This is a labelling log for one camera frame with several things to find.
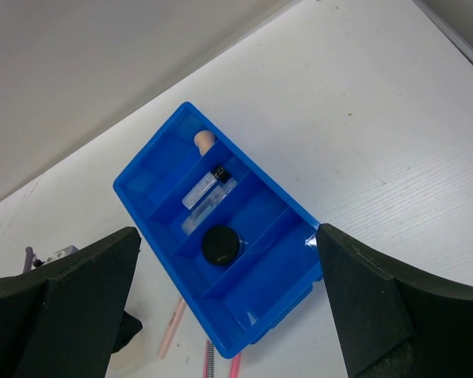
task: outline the white surface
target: white surface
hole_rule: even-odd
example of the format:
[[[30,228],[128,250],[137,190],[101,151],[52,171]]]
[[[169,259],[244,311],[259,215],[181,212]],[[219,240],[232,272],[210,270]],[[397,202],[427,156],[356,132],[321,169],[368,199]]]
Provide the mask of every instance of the white surface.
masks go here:
[[[43,257],[131,224],[112,182],[185,100],[318,220],[473,285],[473,67],[402,0],[301,2],[11,195],[0,276],[21,271],[27,245]],[[144,322],[140,352],[108,376],[201,374],[189,310],[155,357],[177,300],[144,242],[127,305]],[[229,361],[215,368],[227,376]],[[346,376],[323,283],[245,350],[240,377],[298,372]]]
[[[0,0],[0,199],[289,0]]]

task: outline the black round lid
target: black round lid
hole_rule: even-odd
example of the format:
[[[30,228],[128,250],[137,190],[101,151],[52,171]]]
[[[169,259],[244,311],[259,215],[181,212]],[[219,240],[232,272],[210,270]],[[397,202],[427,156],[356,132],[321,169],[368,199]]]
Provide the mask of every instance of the black round lid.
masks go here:
[[[213,265],[227,265],[233,261],[240,249],[238,234],[227,226],[209,228],[202,239],[202,253]]]

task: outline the black cap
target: black cap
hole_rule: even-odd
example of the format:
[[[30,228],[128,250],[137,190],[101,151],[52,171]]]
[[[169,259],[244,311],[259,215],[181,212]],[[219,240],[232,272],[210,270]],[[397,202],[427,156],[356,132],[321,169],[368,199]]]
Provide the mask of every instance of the black cap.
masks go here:
[[[212,173],[214,177],[222,183],[227,183],[228,180],[231,178],[229,172],[222,168],[220,165],[212,169],[210,173]]]
[[[238,255],[240,238],[227,226],[209,228],[202,239],[202,253],[213,265],[227,265]]]

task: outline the gray wall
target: gray wall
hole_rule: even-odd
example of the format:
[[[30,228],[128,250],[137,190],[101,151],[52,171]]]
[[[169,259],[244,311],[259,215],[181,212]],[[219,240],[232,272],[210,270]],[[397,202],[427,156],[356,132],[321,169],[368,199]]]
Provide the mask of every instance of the gray wall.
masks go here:
[[[421,0],[473,46],[473,0]]]
[[[0,0],[0,199],[288,2]]]

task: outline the white table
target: white table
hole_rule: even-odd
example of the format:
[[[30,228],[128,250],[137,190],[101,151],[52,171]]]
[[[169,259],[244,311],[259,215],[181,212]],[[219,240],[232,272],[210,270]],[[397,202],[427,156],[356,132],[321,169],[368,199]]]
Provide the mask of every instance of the white table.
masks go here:
[[[403,0],[301,2],[21,188],[0,203],[0,276],[27,245],[46,257],[132,224],[114,178],[186,100],[321,222],[473,285],[473,67]],[[108,376],[201,375],[190,311],[155,357],[178,298],[143,241],[126,307],[140,352]],[[346,376],[323,283],[245,350],[240,376],[297,372]]]

